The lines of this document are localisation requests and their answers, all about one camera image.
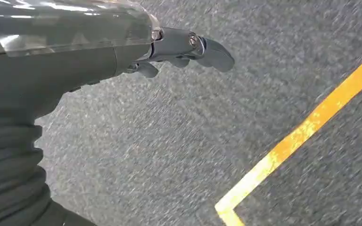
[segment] robotic arm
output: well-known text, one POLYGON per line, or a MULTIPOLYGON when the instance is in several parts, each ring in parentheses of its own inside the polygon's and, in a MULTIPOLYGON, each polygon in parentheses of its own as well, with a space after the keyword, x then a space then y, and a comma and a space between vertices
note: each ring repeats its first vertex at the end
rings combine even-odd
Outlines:
POLYGON ((36 118, 62 95, 122 73, 154 77, 150 62, 190 60, 230 70, 218 42, 160 27, 124 0, 0 0, 0 226, 93 226, 50 198, 36 118))

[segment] metal screw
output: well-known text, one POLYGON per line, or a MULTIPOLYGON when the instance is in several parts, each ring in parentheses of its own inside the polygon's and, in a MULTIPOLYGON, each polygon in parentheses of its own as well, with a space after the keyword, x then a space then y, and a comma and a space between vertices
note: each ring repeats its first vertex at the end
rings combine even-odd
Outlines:
POLYGON ((193 47, 196 47, 196 45, 198 44, 198 40, 197 40, 197 36, 195 34, 192 33, 189 35, 189 43, 193 47))

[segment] yellow floor marking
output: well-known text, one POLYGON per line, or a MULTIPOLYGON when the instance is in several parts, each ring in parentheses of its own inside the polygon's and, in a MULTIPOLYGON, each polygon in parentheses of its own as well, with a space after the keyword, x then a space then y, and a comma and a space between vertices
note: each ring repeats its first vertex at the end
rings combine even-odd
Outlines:
POLYGON ((220 199, 215 209, 224 223, 244 226, 233 209, 361 90, 362 65, 220 199))

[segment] clear plastic cover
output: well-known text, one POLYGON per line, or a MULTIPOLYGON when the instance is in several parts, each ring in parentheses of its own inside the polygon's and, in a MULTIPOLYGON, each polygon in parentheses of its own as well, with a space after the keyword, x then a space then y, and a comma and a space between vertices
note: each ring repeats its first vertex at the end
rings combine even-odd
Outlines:
POLYGON ((9 56, 149 44, 159 29, 126 0, 0 0, 0 50, 9 56))

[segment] gray carpet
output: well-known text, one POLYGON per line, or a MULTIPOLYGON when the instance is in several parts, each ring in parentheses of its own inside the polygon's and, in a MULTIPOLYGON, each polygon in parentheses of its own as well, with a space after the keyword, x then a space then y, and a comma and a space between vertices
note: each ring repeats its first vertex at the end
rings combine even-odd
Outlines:
MULTIPOLYGON (((52 195, 100 226, 220 226, 214 204, 362 63, 362 0, 141 3, 236 66, 162 64, 66 94, 38 120, 52 195)), ((247 226, 362 226, 362 92, 236 212, 247 226)))

